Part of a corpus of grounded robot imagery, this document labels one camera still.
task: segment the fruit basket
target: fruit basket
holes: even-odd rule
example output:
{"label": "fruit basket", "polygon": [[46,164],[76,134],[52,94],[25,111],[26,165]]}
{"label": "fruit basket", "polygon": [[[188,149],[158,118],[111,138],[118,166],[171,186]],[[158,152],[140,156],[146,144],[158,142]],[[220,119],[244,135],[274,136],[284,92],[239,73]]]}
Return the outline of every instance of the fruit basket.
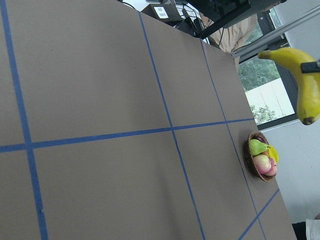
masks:
{"label": "fruit basket", "polygon": [[247,163],[247,166],[249,168],[249,170],[252,172],[252,174],[254,174],[255,176],[257,176],[258,178],[260,178],[262,181],[264,182],[270,182],[272,179],[275,178],[276,174],[272,175],[272,176],[268,176],[265,174],[260,174],[258,172],[258,169],[254,163],[254,156],[252,155],[251,149],[250,149],[250,140],[254,139],[255,136],[260,136],[261,138],[263,138],[266,142],[266,144],[269,144],[268,140],[266,139],[266,137],[261,133],[261,132],[252,132],[250,133],[250,135],[248,136],[247,141],[244,144],[244,159]]}

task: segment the label on black box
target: label on black box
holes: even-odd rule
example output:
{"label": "label on black box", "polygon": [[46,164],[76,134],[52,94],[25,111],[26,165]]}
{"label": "label on black box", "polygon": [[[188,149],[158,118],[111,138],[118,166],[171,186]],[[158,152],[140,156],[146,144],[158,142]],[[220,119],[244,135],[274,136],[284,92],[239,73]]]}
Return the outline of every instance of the label on black box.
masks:
{"label": "label on black box", "polygon": [[154,10],[160,19],[168,19],[169,16],[163,6],[155,6]]}

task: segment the yellow banana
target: yellow banana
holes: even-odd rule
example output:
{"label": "yellow banana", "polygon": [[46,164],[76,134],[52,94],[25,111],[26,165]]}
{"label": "yellow banana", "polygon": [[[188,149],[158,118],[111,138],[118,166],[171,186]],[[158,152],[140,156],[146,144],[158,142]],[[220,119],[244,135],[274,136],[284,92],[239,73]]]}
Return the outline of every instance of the yellow banana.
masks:
{"label": "yellow banana", "polygon": [[300,66],[316,60],[293,47],[261,51],[258,58],[273,60],[292,72],[298,85],[298,118],[304,125],[313,124],[320,117],[320,72],[302,73]]}

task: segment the window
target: window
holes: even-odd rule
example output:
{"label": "window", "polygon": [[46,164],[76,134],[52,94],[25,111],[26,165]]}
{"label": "window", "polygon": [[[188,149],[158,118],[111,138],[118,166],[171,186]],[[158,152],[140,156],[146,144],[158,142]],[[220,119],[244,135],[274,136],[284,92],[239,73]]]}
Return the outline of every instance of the window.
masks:
{"label": "window", "polygon": [[[280,27],[274,10],[258,13],[258,24],[246,41],[250,44]],[[240,57],[239,77],[260,130],[297,119],[295,113],[298,88],[285,68],[271,60],[259,59],[258,52],[288,47],[285,36],[277,36],[265,45]]]}

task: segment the blue tape grid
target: blue tape grid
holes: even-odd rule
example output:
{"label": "blue tape grid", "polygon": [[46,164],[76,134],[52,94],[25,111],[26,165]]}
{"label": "blue tape grid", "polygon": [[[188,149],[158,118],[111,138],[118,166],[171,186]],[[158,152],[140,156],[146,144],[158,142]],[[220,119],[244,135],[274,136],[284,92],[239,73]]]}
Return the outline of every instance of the blue tape grid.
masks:
{"label": "blue tape grid", "polygon": [[[14,47],[13,47],[13,41],[12,41],[12,36],[11,36],[11,29],[10,29],[9,17],[8,17],[8,12],[7,12],[6,0],[0,0],[0,7],[1,7],[1,15],[2,15],[2,22],[3,22],[4,34],[5,34],[5,40],[6,40],[8,58],[9,58],[9,63],[10,63],[12,79],[13,79],[13,86],[14,86],[14,91],[15,91],[15,95],[16,95],[16,101],[17,101],[17,105],[18,105],[20,121],[21,121],[21,125],[22,125],[22,131],[23,131],[24,142],[25,142],[25,143],[21,143],[21,144],[0,146],[0,153],[26,150],[41,239],[42,240],[48,240],[48,231],[47,231],[47,226],[46,226],[45,214],[43,212],[43,203],[42,203],[42,197],[41,197],[41,192],[40,192],[39,179],[38,179],[38,175],[37,175],[37,168],[36,168],[36,162],[35,162],[35,156],[34,156],[34,149],[171,131],[173,139],[174,139],[174,142],[175,142],[175,145],[176,145],[176,149],[178,151],[178,155],[179,155],[180,162],[181,162],[181,167],[183,169],[183,173],[184,173],[185,180],[186,180],[186,183],[187,183],[187,186],[188,186],[190,197],[192,199],[192,203],[193,203],[193,206],[194,206],[194,209],[195,209],[195,213],[196,213],[197,220],[198,220],[198,223],[199,223],[199,227],[200,227],[200,230],[201,230],[201,235],[202,235],[202,238],[205,240],[206,238],[205,238],[205,234],[204,234],[204,231],[203,231],[202,223],[201,223],[201,220],[200,220],[199,212],[198,212],[198,209],[197,209],[195,198],[194,198],[193,193],[192,193],[192,189],[191,189],[190,182],[189,182],[189,179],[188,179],[188,175],[187,175],[187,172],[186,172],[186,168],[185,168],[185,165],[184,165],[183,157],[182,157],[182,154],[181,154],[180,149],[179,149],[179,145],[178,145],[178,141],[177,141],[177,138],[176,138],[176,135],[175,135],[175,131],[176,130],[183,130],[183,129],[201,128],[201,127],[206,127],[206,126],[214,126],[214,125],[226,124],[226,126],[228,128],[228,131],[229,131],[229,134],[230,134],[230,137],[231,137],[231,140],[232,140],[232,143],[233,143],[233,147],[234,147],[234,149],[236,151],[236,154],[237,154],[238,161],[240,163],[239,154],[238,154],[238,151],[236,149],[236,146],[235,146],[234,140],[232,138],[232,135],[231,135],[231,132],[230,132],[228,124],[237,123],[237,122],[244,122],[244,121],[253,121],[254,119],[253,118],[246,118],[246,119],[226,120],[226,116],[225,116],[225,113],[223,111],[223,107],[221,105],[220,98],[219,98],[216,86],[214,84],[214,81],[213,81],[213,78],[212,78],[212,75],[211,75],[211,71],[210,71],[210,68],[209,68],[209,65],[208,65],[206,52],[204,50],[204,46],[203,46],[202,41],[201,41],[201,47],[202,47],[202,50],[203,50],[203,53],[204,53],[205,61],[206,61],[206,64],[207,64],[207,68],[208,68],[208,71],[209,71],[209,75],[210,75],[210,78],[211,78],[215,93],[216,93],[216,95],[218,97],[218,101],[219,101],[219,104],[220,104],[220,107],[221,107],[221,111],[222,111],[222,114],[223,114],[223,117],[224,117],[224,121],[208,122],[208,123],[193,124],[193,125],[183,125],[183,126],[173,126],[172,121],[171,121],[171,117],[170,117],[170,114],[169,114],[169,110],[168,110],[168,107],[167,107],[167,103],[166,103],[166,100],[165,100],[165,96],[164,96],[164,93],[163,93],[163,90],[162,90],[161,82],[160,82],[160,79],[159,79],[159,76],[158,76],[158,71],[157,71],[156,66],[155,66],[154,58],[153,58],[152,51],[151,51],[151,48],[150,48],[150,44],[149,44],[149,40],[148,40],[148,37],[147,37],[146,29],[145,29],[145,26],[144,26],[144,22],[143,22],[143,19],[142,19],[142,15],[141,15],[141,13],[139,13],[139,17],[140,17],[143,33],[144,33],[144,36],[145,36],[145,40],[146,40],[146,44],[147,44],[147,47],[148,47],[149,55],[150,55],[150,58],[151,58],[152,66],[153,66],[154,73],[155,73],[155,76],[156,76],[156,79],[157,79],[157,83],[158,83],[158,86],[159,86],[159,90],[160,90],[160,93],[161,93],[162,101],[163,101],[163,104],[164,104],[164,107],[165,107],[165,111],[166,111],[166,114],[167,114],[167,117],[168,117],[168,120],[169,120],[170,127],[155,128],[155,129],[148,129],[148,130],[138,130],[138,131],[129,131],[129,132],[120,132],[120,133],[111,133],[111,134],[102,134],[102,135],[94,135],[94,136],[75,137],[75,138],[67,138],[67,139],[59,139],[59,140],[49,140],[49,141],[41,141],[41,142],[32,142],[30,129],[29,129],[29,125],[28,125],[26,109],[25,109],[24,100],[23,100],[23,94],[22,94],[21,85],[20,85],[18,69],[17,69],[17,63],[16,63],[15,52],[14,52]],[[243,173],[244,179],[246,181],[246,184],[247,184],[247,187],[248,187],[248,190],[249,190],[249,193],[250,193],[250,197],[251,197],[251,200],[252,200],[255,212],[256,212],[256,217],[252,220],[252,222],[249,224],[249,226],[246,228],[246,230],[239,237],[239,240],[243,239],[243,237],[247,234],[247,232],[250,230],[250,228],[254,225],[254,223],[257,220],[259,221],[261,230],[263,232],[263,236],[266,239],[265,233],[263,231],[263,227],[262,227],[262,225],[260,223],[259,216],[264,212],[264,210],[267,208],[267,206],[271,203],[273,198],[279,192],[279,189],[274,193],[274,195],[270,198],[270,200],[267,202],[267,204],[258,213],[257,209],[256,209],[256,206],[255,206],[255,203],[254,203],[254,200],[253,200],[253,197],[252,197],[252,194],[251,194],[251,191],[250,191],[250,188],[249,188],[249,185],[248,185],[248,181],[246,179],[246,176],[244,174],[244,170],[243,170],[242,166],[241,166],[241,169],[242,169],[242,173]]]}
{"label": "blue tape grid", "polygon": [[[214,83],[214,79],[213,79],[212,74],[211,74],[211,70],[210,70],[210,68],[209,68],[207,54],[206,54],[206,51],[205,51],[205,48],[204,48],[203,41],[202,41],[201,39],[200,39],[200,43],[201,43],[203,55],[204,55],[204,58],[205,58],[206,66],[207,66],[207,68],[208,68],[209,76],[210,76],[210,79],[211,79],[211,81],[212,81],[212,85],[213,85],[215,94],[216,94],[216,96],[217,96],[217,98],[218,98],[218,102],[219,102],[219,105],[220,105],[220,108],[221,108],[221,111],[222,111],[222,114],[223,114],[223,118],[224,118],[224,120],[226,121],[226,120],[227,120],[227,119],[226,119],[226,115],[225,115],[224,109],[223,109],[223,107],[222,107],[222,104],[221,104],[221,101],[220,101],[220,97],[219,97],[219,94],[218,94],[216,85],[215,85],[215,83]],[[249,184],[248,184],[248,180],[247,180],[246,175],[245,175],[245,171],[244,171],[244,169],[243,169],[243,167],[242,167],[242,165],[241,165],[241,160],[240,160],[240,157],[239,157],[239,153],[238,153],[238,151],[237,151],[236,144],[235,144],[234,138],[232,137],[232,134],[231,134],[231,131],[230,131],[230,128],[229,128],[228,123],[226,123],[226,127],[227,127],[227,129],[228,129],[228,132],[229,132],[229,135],[230,135],[232,144],[233,144],[233,148],[234,148],[235,153],[236,153],[236,157],[237,157],[238,162],[239,162],[239,164],[240,164],[241,171],[242,171],[242,174],[243,174],[243,177],[244,177],[244,180],[245,180],[246,187],[248,188],[248,191],[249,191],[249,194],[250,194],[250,198],[251,198],[251,201],[252,201],[252,204],[253,204],[253,208],[254,208],[255,214],[258,216],[258,211],[257,211],[257,208],[256,208],[256,204],[255,204],[254,198],[253,198],[253,196],[252,196],[252,193],[251,193],[251,190],[250,190],[250,187],[249,187]],[[258,222],[259,222],[259,225],[260,225],[260,228],[261,228],[261,231],[262,231],[264,240],[267,240],[266,234],[265,234],[265,231],[264,231],[264,228],[263,228],[263,226],[262,226],[262,224],[261,224],[261,222],[260,222],[259,217],[257,217],[257,220],[258,220]]]}
{"label": "blue tape grid", "polygon": [[28,119],[27,119],[24,99],[21,91],[21,86],[20,86],[20,79],[18,75],[18,69],[17,69],[14,45],[13,45],[12,36],[11,36],[11,29],[9,24],[6,1],[0,0],[0,6],[1,6],[2,22],[3,22],[3,28],[4,28],[7,53],[8,53],[8,58],[9,58],[9,63],[11,68],[12,80],[13,80],[13,87],[14,87],[15,97],[18,105],[20,121],[22,125],[22,131],[23,131],[23,137],[24,137],[24,143],[25,143],[24,147],[26,150],[29,171],[31,175],[31,183],[32,183],[36,213],[37,213],[37,218],[38,218],[38,223],[40,228],[40,235],[42,240],[47,240],[48,232],[47,232],[47,226],[46,226],[46,219],[45,219],[45,214],[43,212],[42,197],[40,193],[40,186],[39,186],[39,180],[37,175],[34,150],[32,148],[32,141],[31,141],[31,135],[30,135],[29,125],[28,125]]}

